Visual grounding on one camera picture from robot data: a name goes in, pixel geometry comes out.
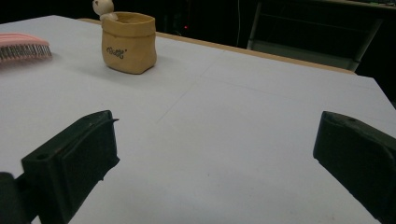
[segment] dark background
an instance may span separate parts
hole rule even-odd
[[[113,2],[116,11],[139,12],[155,17],[159,32],[244,49],[248,44],[258,0],[240,0],[239,6],[237,0],[113,0]],[[259,22],[259,38],[277,44],[341,56],[355,52],[364,33],[348,31],[337,33],[332,29],[282,21],[276,16],[281,13],[282,16],[287,15],[297,20],[326,21],[336,25],[359,26],[363,30],[364,27],[370,27],[374,19],[384,19],[356,73],[360,76],[373,77],[388,98],[391,101],[396,100],[395,11],[320,2],[312,4],[301,0],[263,0],[262,3],[265,6],[264,13],[273,16]],[[7,0],[2,5],[0,23],[48,15],[72,19],[99,18],[93,12],[91,0]]]

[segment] brush head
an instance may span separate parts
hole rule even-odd
[[[48,41],[33,35],[0,34],[0,63],[51,57]]]

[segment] table surface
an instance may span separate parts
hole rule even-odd
[[[58,16],[0,24],[51,60],[0,63],[0,170],[109,109],[120,163],[70,223],[378,223],[313,158],[322,111],[396,136],[369,77],[157,37],[145,74],[105,66],[101,27]]]

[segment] hairbrush bristle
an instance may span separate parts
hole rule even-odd
[[[0,63],[51,57],[48,41],[33,35],[0,34]]]

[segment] tan basket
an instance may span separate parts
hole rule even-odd
[[[102,55],[107,66],[142,74],[157,62],[155,19],[132,12],[115,12],[117,21],[102,21]]]

